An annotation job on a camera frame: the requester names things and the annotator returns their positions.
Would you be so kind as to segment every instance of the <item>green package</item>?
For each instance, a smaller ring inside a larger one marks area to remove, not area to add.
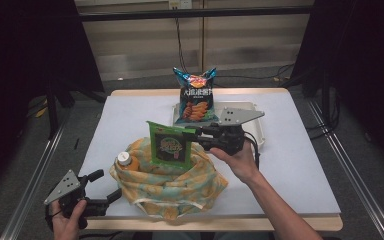
[[[195,133],[194,129],[168,127],[147,121],[149,124],[152,163],[169,165],[189,170],[191,166],[191,142],[183,132]]]

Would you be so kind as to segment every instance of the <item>wall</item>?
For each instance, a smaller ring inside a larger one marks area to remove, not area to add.
[[[87,13],[168,9],[168,1],[131,4],[118,0],[124,4],[97,5],[102,1],[78,0],[78,10]],[[193,8],[312,4],[310,0],[192,1]],[[212,67],[222,70],[292,63],[298,54],[308,17],[283,15],[179,19],[182,53],[187,69],[189,72],[202,72]],[[83,25],[103,81],[169,75],[173,67],[180,68],[174,19],[85,22]]]

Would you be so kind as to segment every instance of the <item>bottle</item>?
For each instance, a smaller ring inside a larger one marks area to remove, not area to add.
[[[116,158],[116,162],[120,170],[139,170],[139,161],[136,157],[130,156],[128,152],[121,152]]]

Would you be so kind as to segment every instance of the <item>white bottle cap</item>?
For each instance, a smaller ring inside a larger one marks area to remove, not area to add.
[[[118,154],[117,160],[123,166],[127,166],[132,162],[132,158],[128,152],[121,152]]]

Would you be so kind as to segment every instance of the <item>gray bracket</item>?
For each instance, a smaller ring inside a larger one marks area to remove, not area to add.
[[[225,107],[219,118],[220,126],[237,126],[264,116],[262,111]]]
[[[67,174],[58,183],[55,189],[49,194],[49,196],[43,202],[45,205],[49,205],[51,202],[64,197],[80,187],[80,182],[77,179],[76,174],[72,170],[68,170]]]

